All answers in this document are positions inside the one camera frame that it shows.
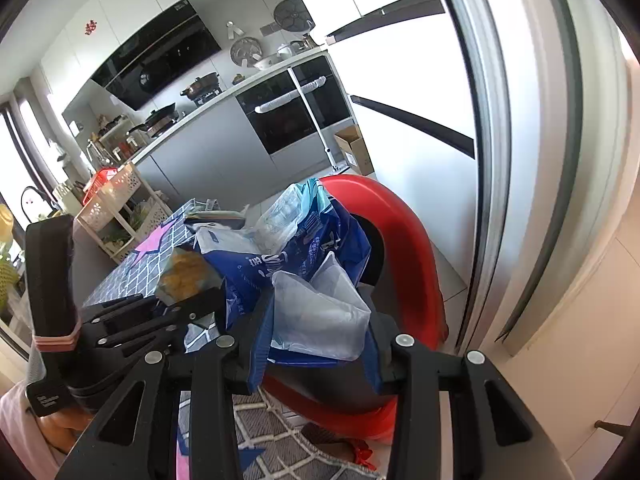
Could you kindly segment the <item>person hand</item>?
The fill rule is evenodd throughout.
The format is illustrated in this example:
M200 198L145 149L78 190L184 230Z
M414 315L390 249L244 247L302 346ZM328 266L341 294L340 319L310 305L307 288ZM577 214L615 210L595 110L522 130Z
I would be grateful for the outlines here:
M38 428L48 445L64 454L70 452L92 420L93 414L77 405L36 418Z

